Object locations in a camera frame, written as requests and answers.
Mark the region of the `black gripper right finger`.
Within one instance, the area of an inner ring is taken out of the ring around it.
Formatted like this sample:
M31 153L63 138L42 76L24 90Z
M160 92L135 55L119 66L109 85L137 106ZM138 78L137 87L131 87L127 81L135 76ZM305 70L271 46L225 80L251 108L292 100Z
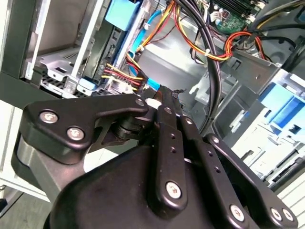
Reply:
M179 93L170 95L198 187L195 199L202 197L212 228L296 229L295 214L223 140L200 136L192 119L182 114Z

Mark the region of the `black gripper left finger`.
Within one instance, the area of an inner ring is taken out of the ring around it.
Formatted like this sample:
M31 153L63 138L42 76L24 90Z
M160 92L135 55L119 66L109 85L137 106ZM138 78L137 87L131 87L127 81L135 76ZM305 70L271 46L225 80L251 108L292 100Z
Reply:
M84 158L130 139L154 147L154 177L148 201L162 215L185 209L188 197L183 162L178 92L162 86L141 95L117 94L50 100L27 105L20 122L20 161L27 181L50 201L84 175Z

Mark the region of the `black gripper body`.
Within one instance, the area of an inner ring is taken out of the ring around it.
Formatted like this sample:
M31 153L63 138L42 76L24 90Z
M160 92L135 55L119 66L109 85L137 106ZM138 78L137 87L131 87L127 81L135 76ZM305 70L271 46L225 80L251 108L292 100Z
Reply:
M224 229L213 197L199 179L200 169L185 162L188 204L171 219L147 203L153 149L130 149L68 184L49 216L51 229Z

